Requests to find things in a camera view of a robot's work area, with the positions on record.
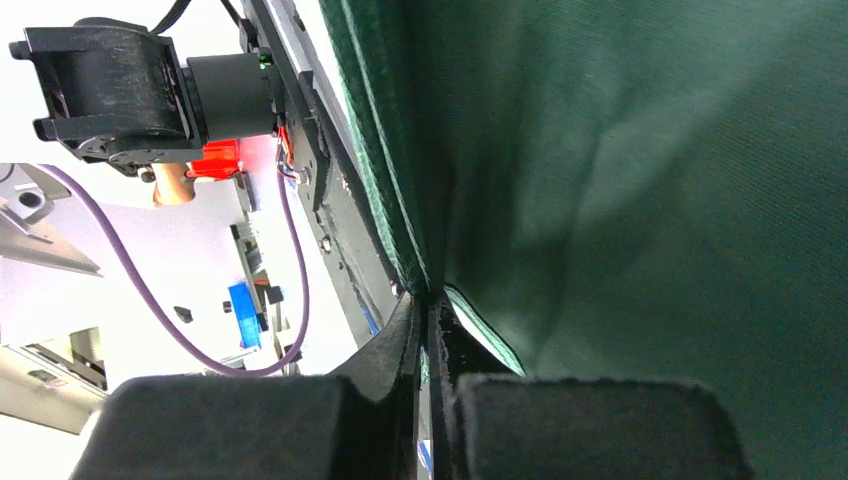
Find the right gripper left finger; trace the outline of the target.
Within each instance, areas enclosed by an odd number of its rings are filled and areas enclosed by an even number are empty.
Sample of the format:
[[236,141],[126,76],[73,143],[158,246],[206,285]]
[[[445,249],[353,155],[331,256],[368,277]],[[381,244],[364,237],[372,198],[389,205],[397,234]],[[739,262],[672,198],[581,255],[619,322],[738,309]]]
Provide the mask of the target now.
[[417,475],[419,305],[403,293],[380,332],[333,371],[343,382],[334,479]]

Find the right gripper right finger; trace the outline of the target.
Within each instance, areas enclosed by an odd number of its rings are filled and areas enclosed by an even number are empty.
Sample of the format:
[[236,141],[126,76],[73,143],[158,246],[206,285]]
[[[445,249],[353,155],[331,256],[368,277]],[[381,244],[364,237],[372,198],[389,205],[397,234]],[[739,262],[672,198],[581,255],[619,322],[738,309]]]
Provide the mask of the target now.
[[516,438],[506,367],[439,296],[427,311],[427,363],[436,479],[512,479]]

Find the dark green cloth napkin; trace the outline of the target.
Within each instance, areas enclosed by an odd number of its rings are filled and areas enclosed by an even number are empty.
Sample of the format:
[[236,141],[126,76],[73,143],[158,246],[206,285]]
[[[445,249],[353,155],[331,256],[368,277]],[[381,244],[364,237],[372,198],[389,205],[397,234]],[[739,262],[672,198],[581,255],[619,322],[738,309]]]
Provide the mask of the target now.
[[539,376],[709,385],[761,479],[847,475],[843,1],[325,1],[402,284]]

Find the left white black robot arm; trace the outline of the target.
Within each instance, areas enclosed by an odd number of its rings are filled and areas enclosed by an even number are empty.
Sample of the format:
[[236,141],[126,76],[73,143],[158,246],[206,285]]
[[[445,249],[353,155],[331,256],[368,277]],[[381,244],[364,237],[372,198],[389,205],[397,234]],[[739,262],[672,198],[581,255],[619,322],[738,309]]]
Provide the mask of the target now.
[[33,122],[37,138],[127,177],[203,160],[216,142],[275,133],[285,116],[263,50],[180,61],[171,38],[92,17],[27,28],[9,51],[33,65],[48,109]]

